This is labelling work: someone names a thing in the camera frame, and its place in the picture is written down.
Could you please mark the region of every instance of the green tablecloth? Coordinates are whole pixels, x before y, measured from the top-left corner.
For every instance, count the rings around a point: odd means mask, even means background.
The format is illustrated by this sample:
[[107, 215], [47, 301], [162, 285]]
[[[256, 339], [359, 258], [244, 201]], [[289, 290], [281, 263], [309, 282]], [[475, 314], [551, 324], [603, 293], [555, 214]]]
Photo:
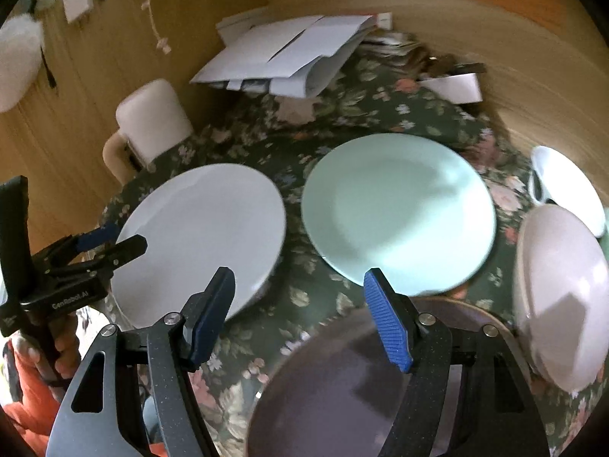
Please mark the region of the green tablecloth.
[[[264, 390], [285, 356], [325, 323], [363, 305], [361, 287], [335, 272], [311, 245], [301, 222], [300, 198], [307, 174], [322, 156], [350, 139], [388, 131], [446, 144], [484, 179], [497, 211], [496, 241], [480, 271], [449, 295], [491, 311], [513, 327], [516, 243], [523, 216], [531, 208], [525, 191], [528, 159], [496, 137], [483, 117], [475, 119], [365, 57], [352, 57], [316, 99], [244, 97], [223, 125], [209, 126], [164, 153], [104, 211], [102, 223], [114, 221], [122, 226], [158, 186], [209, 163], [251, 166], [281, 191], [287, 235], [267, 294], [226, 323], [211, 359], [191, 376], [222, 455], [243, 455], [257, 393]], [[102, 309], [112, 321], [125, 324], [112, 297]], [[606, 384], [602, 370], [596, 383], [579, 393], [565, 393], [533, 377], [532, 391], [554, 455], [580, 430]]]

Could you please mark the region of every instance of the person's hand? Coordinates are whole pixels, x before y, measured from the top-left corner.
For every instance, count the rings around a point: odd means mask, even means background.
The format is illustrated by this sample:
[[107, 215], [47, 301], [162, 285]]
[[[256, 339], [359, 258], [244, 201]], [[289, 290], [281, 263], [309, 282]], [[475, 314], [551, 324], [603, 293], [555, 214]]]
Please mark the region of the person's hand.
[[[76, 313], [70, 313], [68, 316], [49, 323], [49, 328], [55, 338], [55, 348], [61, 355], [55, 363], [55, 369], [65, 379], [74, 377], [80, 365], [80, 353], [78, 352], [80, 341], [76, 336], [77, 327]], [[19, 353], [25, 364], [36, 367], [40, 373], [45, 374], [45, 366], [41, 364], [41, 352], [19, 331], [13, 336], [13, 348]]]

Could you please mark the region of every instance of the blue gripper pad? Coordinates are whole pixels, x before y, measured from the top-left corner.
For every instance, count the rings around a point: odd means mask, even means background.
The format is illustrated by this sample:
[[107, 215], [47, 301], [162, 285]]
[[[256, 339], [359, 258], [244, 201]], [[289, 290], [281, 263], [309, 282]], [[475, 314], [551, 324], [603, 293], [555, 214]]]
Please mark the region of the blue gripper pad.
[[408, 331], [389, 304], [389, 299], [371, 271], [366, 272], [363, 278], [363, 292], [389, 360], [403, 373], [408, 372], [412, 366]]
[[211, 356], [233, 302], [235, 287], [233, 271], [220, 267], [205, 290], [191, 296], [182, 308], [183, 337], [190, 346], [182, 363], [188, 371], [196, 371]]
[[107, 223], [103, 227], [79, 235], [76, 241], [76, 250], [78, 252], [86, 252], [106, 242], [114, 243], [120, 233], [121, 229], [118, 228], [117, 224]]

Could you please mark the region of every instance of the mint green plate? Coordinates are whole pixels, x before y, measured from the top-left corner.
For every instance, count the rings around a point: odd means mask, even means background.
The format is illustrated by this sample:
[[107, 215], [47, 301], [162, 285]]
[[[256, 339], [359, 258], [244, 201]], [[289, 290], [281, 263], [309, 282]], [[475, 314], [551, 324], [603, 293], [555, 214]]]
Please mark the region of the mint green plate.
[[373, 267], [400, 294], [444, 292], [484, 263], [493, 202], [476, 171], [449, 148], [407, 134], [338, 146], [304, 185], [302, 217], [320, 256], [362, 285]]

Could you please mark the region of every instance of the white cup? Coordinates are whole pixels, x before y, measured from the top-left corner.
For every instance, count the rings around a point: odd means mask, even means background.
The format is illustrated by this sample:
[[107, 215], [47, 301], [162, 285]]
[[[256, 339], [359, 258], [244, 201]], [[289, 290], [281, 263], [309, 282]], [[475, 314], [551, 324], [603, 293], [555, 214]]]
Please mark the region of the white cup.
[[[537, 146], [531, 152], [531, 165], [529, 195], [535, 206], [551, 199], [583, 221], [596, 238], [605, 233], [601, 199], [575, 163], [552, 148]], [[535, 194], [535, 176], [541, 186], [540, 198]]]

